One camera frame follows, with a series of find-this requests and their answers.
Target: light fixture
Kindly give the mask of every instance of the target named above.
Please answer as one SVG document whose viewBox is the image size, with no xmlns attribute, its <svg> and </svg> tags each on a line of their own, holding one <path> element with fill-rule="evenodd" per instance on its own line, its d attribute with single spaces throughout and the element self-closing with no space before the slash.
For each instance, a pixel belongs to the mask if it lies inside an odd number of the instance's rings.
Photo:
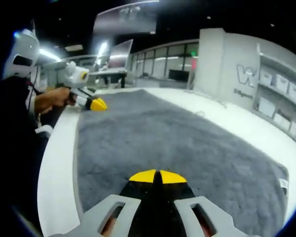
<svg viewBox="0 0 296 237">
<path fill-rule="evenodd" d="M 106 50 L 107 46 L 108 46 L 108 43 L 106 43 L 106 42 L 101 44 L 100 50 L 98 52 L 98 58 L 103 55 L 103 53 Z"/>
<path fill-rule="evenodd" d="M 45 49 L 39 49 L 40 54 L 45 55 L 49 58 L 56 60 L 57 62 L 61 62 L 61 58 L 57 57 L 56 55 L 52 54 L 51 52 L 46 51 Z"/>
<path fill-rule="evenodd" d="M 162 58 L 156 58 L 155 61 L 160 61 L 160 60 L 165 60 L 166 58 L 165 57 L 162 57 Z"/>
<path fill-rule="evenodd" d="M 111 55 L 110 59 L 114 58 L 127 58 L 128 54 L 117 54 L 117 55 Z"/>
<path fill-rule="evenodd" d="M 79 50 L 82 50 L 83 47 L 82 47 L 81 44 L 76 44 L 76 45 L 67 46 L 67 47 L 65 47 L 65 49 L 66 49 L 68 52 L 72 52 L 72 51 L 79 51 Z"/>
</svg>

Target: white box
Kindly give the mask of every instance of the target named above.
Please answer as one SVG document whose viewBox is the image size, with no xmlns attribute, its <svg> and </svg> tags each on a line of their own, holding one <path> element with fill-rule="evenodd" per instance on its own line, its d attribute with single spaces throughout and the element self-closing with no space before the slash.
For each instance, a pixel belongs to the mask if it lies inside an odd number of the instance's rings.
<svg viewBox="0 0 296 237">
<path fill-rule="evenodd" d="M 275 114 L 275 116 L 274 116 L 274 122 L 276 122 L 280 127 L 282 127 L 285 130 L 289 130 L 290 129 L 291 122 L 288 121 L 283 116 L 281 116 L 280 114 Z"/>
<path fill-rule="evenodd" d="M 282 121 L 283 121 L 283 117 L 281 115 L 279 114 L 274 115 L 274 122 L 276 122 L 278 125 L 281 126 Z"/>
<path fill-rule="evenodd" d="M 288 96 L 296 102 L 296 85 L 292 82 L 290 82 Z"/>
<path fill-rule="evenodd" d="M 261 97 L 259 103 L 259 111 L 271 118 L 275 112 L 275 105 L 272 102 Z"/>
<path fill-rule="evenodd" d="M 288 90 L 289 81 L 278 74 L 275 76 L 275 78 L 276 78 L 276 85 L 275 85 L 276 88 L 286 94 Z"/>
<path fill-rule="evenodd" d="M 291 121 L 287 120 L 286 118 L 283 118 L 282 128 L 288 131 L 290 129 L 290 126 L 291 126 Z"/>
<path fill-rule="evenodd" d="M 261 70 L 260 72 L 260 81 L 263 83 L 263 84 L 266 84 L 266 85 L 271 85 L 272 83 L 272 74 L 264 71 L 264 70 Z"/>
<path fill-rule="evenodd" d="M 296 123 L 295 122 L 292 122 L 292 125 L 291 125 L 291 128 L 290 128 L 290 133 L 293 136 L 296 136 Z"/>
</svg>

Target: black ceiling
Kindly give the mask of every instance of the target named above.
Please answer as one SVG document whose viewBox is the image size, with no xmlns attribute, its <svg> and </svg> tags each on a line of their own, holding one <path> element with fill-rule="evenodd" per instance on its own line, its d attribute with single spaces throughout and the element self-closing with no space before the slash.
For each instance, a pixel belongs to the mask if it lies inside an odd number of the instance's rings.
<svg viewBox="0 0 296 237">
<path fill-rule="evenodd" d="M 61 57 L 96 53 L 95 47 L 108 37 L 93 34 L 97 13 L 128 1 L 59 0 L 44 4 L 35 16 L 41 44 Z M 117 36 L 113 43 L 134 39 L 132 51 L 162 43 L 196 39 L 202 28 L 224 28 L 275 42 L 296 54 L 296 0 L 160 0 L 156 35 Z M 65 46 L 82 44 L 84 50 L 66 52 Z"/>
</svg>

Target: table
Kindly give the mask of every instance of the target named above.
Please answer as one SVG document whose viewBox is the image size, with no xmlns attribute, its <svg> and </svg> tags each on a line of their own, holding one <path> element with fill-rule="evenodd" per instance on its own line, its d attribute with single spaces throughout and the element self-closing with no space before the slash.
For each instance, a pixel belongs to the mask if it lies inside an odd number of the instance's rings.
<svg viewBox="0 0 296 237">
<path fill-rule="evenodd" d="M 118 93 L 140 88 L 98 90 Z M 241 137 L 282 164 L 289 172 L 285 222 L 296 209 L 296 142 L 264 119 L 228 102 L 210 99 L 193 91 L 145 88 L 161 99 L 185 108 Z M 73 183 L 75 135 L 81 109 L 67 106 L 59 117 L 43 156 L 39 172 L 37 205 L 44 236 L 66 233 L 80 224 L 79 203 Z"/>
<path fill-rule="evenodd" d="M 91 76 L 105 76 L 105 77 L 118 75 L 121 77 L 121 88 L 125 88 L 125 78 L 127 76 L 127 70 L 125 70 L 124 68 L 112 68 L 112 69 L 107 69 L 105 71 L 89 73 L 89 75 L 91 75 Z"/>
</svg>

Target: white platform edge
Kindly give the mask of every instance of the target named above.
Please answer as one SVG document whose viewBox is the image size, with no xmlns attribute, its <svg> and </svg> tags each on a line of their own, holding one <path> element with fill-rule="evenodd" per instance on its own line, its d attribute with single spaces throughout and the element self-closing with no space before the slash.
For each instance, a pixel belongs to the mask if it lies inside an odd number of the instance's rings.
<svg viewBox="0 0 296 237">
<path fill-rule="evenodd" d="M 67 106 L 49 138 L 40 166 L 37 207 L 44 236 L 64 234 L 80 224 L 74 199 L 74 143 L 81 108 Z"/>
</svg>

